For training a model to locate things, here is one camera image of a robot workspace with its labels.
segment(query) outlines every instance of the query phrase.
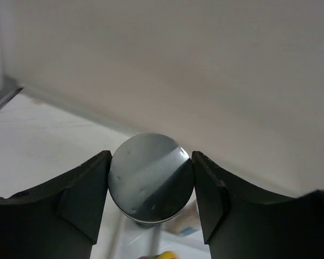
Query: metal lid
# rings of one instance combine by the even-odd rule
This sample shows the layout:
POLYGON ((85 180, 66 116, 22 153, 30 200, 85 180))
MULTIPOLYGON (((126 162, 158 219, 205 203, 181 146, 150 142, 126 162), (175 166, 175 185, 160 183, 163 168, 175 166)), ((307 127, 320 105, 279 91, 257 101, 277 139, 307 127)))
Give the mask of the metal lid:
POLYGON ((165 135, 136 135, 113 155, 110 194, 120 210, 137 222, 161 223, 174 217, 190 199, 193 186, 190 157, 165 135))

